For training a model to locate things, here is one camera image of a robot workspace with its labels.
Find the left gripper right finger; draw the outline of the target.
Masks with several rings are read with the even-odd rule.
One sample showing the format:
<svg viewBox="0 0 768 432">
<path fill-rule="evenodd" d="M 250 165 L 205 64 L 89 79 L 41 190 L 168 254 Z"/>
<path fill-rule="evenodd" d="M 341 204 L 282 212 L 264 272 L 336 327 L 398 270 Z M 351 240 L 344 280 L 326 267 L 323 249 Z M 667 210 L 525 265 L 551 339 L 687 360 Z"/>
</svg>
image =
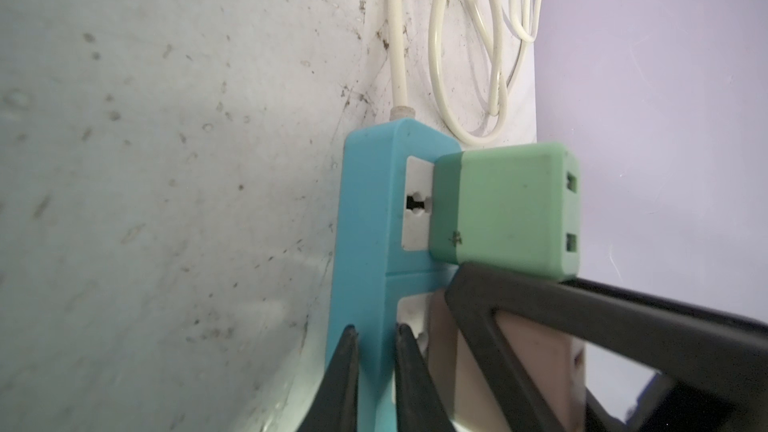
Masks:
<svg viewBox="0 0 768 432">
<path fill-rule="evenodd" d="M 454 432 L 408 324 L 395 332 L 395 397 L 399 432 Z"/>
</svg>

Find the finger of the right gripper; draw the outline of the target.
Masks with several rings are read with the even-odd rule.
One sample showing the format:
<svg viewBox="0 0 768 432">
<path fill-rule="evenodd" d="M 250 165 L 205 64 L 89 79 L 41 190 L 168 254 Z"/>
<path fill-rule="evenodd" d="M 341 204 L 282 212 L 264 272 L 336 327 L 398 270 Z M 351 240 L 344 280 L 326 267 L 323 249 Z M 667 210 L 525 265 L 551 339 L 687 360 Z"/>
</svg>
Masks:
<svg viewBox="0 0 768 432">
<path fill-rule="evenodd" d="M 485 299 L 659 372 L 630 431 L 763 431 L 767 327 L 712 309 L 614 286 L 552 282 L 466 263 L 446 291 Z"/>
</svg>

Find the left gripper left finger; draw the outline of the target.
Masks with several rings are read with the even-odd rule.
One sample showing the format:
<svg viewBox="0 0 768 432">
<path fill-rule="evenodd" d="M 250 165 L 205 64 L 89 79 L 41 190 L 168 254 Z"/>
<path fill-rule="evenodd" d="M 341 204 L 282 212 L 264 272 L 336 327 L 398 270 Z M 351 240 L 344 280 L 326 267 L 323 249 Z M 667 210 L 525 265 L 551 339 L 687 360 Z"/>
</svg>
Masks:
<svg viewBox="0 0 768 432">
<path fill-rule="evenodd" d="M 298 432 L 357 430 L 360 352 L 353 325 L 344 328 Z"/>
</svg>

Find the blue power strip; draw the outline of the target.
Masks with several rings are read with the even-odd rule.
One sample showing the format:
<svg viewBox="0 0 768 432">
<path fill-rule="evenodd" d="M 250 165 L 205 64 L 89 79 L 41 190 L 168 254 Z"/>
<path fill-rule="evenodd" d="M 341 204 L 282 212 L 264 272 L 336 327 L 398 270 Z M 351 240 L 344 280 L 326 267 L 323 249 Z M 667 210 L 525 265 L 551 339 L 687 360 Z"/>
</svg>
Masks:
<svg viewBox="0 0 768 432">
<path fill-rule="evenodd" d="M 392 394 L 398 303 L 445 287 L 455 271 L 427 250 L 402 246 L 407 161 L 433 163 L 460 149 L 454 138 L 414 119 L 360 129 L 346 138 L 325 356 L 332 357 L 343 329 L 354 326 L 360 431 L 397 428 Z"/>
</svg>

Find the green plug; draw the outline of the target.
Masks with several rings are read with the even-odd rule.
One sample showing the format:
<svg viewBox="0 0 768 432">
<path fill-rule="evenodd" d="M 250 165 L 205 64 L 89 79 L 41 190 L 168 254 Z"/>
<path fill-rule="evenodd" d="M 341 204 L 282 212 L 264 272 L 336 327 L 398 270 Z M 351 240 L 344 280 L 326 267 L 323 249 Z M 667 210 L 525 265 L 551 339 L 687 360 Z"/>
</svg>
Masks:
<svg viewBox="0 0 768 432">
<path fill-rule="evenodd" d="M 469 150 L 433 172 L 429 252 L 554 281 L 579 273 L 580 167 L 560 143 Z"/>
</svg>

